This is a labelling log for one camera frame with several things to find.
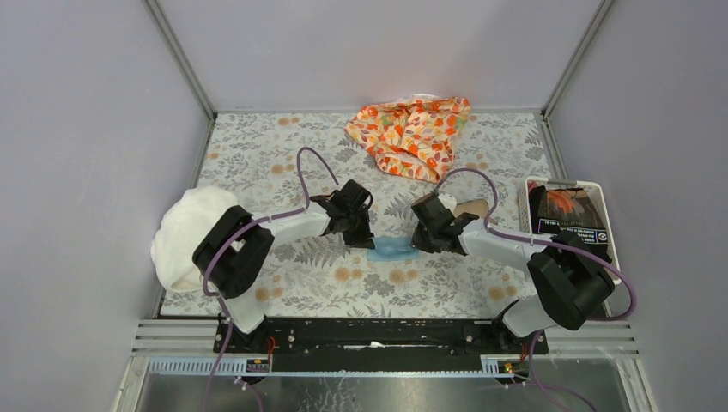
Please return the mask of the light blue cleaning cloth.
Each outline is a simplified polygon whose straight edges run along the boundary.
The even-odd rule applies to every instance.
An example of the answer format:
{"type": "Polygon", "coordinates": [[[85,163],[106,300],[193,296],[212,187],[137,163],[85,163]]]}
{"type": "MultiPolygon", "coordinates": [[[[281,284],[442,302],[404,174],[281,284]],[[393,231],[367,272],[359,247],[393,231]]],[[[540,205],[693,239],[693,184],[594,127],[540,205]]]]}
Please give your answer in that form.
{"type": "Polygon", "coordinates": [[[373,249],[367,252],[370,262],[403,262],[419,258],[420,251],[408,237],[374,237],[373,249]]]}

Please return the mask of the plaid glasses case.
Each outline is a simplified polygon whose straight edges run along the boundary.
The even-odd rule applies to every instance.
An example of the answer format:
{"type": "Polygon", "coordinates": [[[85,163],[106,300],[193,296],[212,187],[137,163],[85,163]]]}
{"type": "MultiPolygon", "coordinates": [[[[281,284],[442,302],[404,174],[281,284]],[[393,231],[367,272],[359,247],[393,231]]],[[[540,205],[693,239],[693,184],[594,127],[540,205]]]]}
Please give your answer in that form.
{"type": "Polygon", "coordinates": [[[453,210],[453,215],[460,217],[464,214],[470,214],[475,215],[477,218],[485,219],[489,211],[490,206],[486,199],[474,199],[458,203],[453,210]]]}

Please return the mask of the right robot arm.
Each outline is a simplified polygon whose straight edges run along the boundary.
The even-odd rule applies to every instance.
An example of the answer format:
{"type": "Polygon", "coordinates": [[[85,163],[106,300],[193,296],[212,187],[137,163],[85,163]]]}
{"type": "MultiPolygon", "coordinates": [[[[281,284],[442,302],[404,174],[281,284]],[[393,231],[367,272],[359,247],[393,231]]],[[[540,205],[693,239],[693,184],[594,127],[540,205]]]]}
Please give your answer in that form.
{"type": "Polygon", "coordinates": [[[576,233],[499,231],[478,215],[455,216],[437,192],[411,208],[418,220],[411,240],[417,250],[486,258],[531,278],[535,295],[515,301],[496,319],[492,340],[503,353],[516,352],[538,330],[578,330],[615,290],[608,262],[576,233]]]}

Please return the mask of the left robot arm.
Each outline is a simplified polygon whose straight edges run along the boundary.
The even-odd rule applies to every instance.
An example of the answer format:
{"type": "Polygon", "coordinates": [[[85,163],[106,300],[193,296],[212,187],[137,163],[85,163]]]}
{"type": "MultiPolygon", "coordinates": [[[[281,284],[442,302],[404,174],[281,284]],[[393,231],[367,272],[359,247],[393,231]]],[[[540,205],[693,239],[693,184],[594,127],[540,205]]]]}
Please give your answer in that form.
{"type": "Polygon", "coordinates": [[[265,314],[255,283],[271,250],[332,234],[349,248],[373,249],[372,203],[371,192],[351,179],[328,195],[314,196],[304,209],[255,216],[236,205],[223,213],[191,259],[203,276],[203,291],[220,301],[242,350],[254,353],[265,345],[265,314]]]}

